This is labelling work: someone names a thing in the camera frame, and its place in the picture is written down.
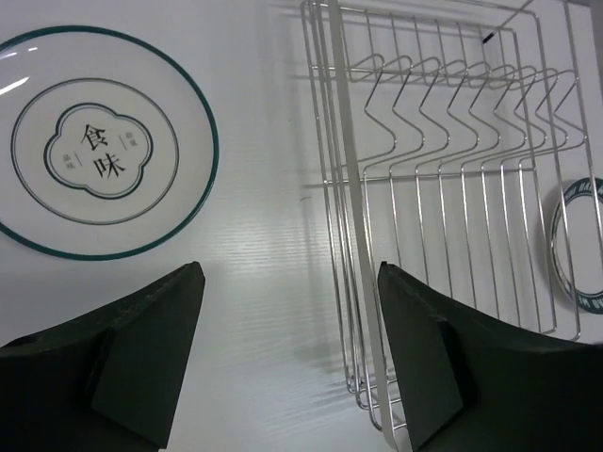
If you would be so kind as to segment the white plate green lettered rim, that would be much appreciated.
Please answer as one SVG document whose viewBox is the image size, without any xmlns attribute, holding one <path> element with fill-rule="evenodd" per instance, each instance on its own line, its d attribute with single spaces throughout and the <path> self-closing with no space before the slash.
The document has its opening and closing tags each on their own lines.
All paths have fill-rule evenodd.
<svg viewBox="0 0 603 452">
<path fill-rule="evenodd" d="M 562 292 L 579 308 L 602 314 L 602 254 L 598 227 L 602 221 L 602 180 L 589 177 L 564 185 L 550 221 L 552 268 Z"/>
</svg>

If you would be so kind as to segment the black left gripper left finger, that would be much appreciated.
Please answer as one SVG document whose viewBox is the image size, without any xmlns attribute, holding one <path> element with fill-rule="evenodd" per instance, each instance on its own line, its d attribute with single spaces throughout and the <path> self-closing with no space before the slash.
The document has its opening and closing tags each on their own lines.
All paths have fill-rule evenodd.
<svg viewBox="0 0 603 452">
<path fill-rule="evenodd" d="M 205 277 L 191 262 L 1 347 L 4 451 L 160 451 L 181 394 Z"/>
</svg>

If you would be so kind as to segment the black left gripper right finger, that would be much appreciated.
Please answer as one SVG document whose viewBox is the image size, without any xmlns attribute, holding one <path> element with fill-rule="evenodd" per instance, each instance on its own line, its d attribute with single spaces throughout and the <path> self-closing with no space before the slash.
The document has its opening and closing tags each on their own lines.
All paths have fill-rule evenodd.
<svg viewBox="0 0 603 452">
<path fill-rule="evenodd" d="M 415 451 L 601 449 L 601 345 L 518 328 L 389 263 L 378 290 Z"/>
</svg>

